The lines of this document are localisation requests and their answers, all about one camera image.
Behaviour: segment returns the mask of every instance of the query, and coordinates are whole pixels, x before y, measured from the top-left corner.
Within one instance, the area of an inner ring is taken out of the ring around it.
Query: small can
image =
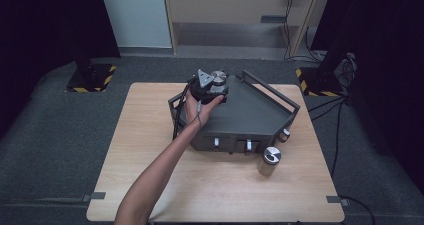
[[[276,147],[267,147],[259,159],[258,172],[262,176],[270,176],[281,160],[281,152]]]

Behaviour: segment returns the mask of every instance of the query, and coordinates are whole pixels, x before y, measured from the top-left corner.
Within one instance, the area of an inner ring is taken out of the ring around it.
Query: gray floor
[[[204,32],[221,33],[214,29],[217,28]],[[90,194],[133,82],[185,82],[198,68],[205,71],[223,68],[232,74],[248,69],[267,83],[298,84],[295,68],[317,66],[316,63],[283,61],[283,47],[272,47],[269,40],[255,40],[252,27],[245,29],[251,31],[247,38],[240,33],[226,41],[224,36],[220,38],[221,44],[209,44],[207,40],[199,44],[202,39],[196,38],[199,36],[196,30],[188,30],[183,34],[187,35],[185,44],[179,46],[176,55],[166,49],[123,49],[127,56],[121,59],[97,59],[117,65],[108,89],[102,93],[64,92],[75,71],[73,63],[47,74],[0,142],[0,198],[78,198]],[[250,41],[249,46],[237,43],[246,39]],[[302,47],[300,54],[309,53]],[[305,102],[312,108],[332,99],[307,96]],[[327,108],[314,111],[311,118]],[[313,124],[331,169],[337,110]],[[339,194],[366,204],[377,224],[424,224],[423,195],[393,156],[379,154],[373,148],[351,106],[342,108],[339,141],[333,179]],[[87,221],[86,210],[85,204],[0,205],[0,224],[96,224]],[[367,211],[355,202],[344,210],[344,224],[371,224]]]

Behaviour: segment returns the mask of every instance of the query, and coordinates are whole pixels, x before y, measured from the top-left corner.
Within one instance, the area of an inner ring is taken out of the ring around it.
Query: hand
[[[189,122],[190,124],[198,124],[197,126],[202,127],[208,122],[211,111],[216,106],[218,106],[218,104],[220,104],[223,99],[224,99],[224,96],[220,95],[214,98],[214,100],[212,100],[210,103],[206,105],[202,104],[200,108],[200,113],[198,114],[197,112],[198,102],[191,95],[190,90],[188,90],[186,94],[186,102],[184,103],[184,109],[186,111],[187,122]]]

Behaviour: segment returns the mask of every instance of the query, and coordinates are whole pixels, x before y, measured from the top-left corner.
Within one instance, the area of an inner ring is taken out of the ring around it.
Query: forearm
[[[143,171],[119,206],[115,224],[146,223],[179,159],[196,135],[199,125],[186,127]]]

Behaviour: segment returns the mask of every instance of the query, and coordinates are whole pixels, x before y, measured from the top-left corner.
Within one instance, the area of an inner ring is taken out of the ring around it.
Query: black curtain
[[[95,57],[120,57],[103,0],[0,0],[0,137],[43,75]]]
[[[328,0],[313,49],[333,45],[353,1]],[[417,10],[423,4],[363,0],[348,25],[355,39],[339,45],[356,56],[358,69],[348,91],[370,139],[377,150],[395,155],[424,193],[424,16]]]

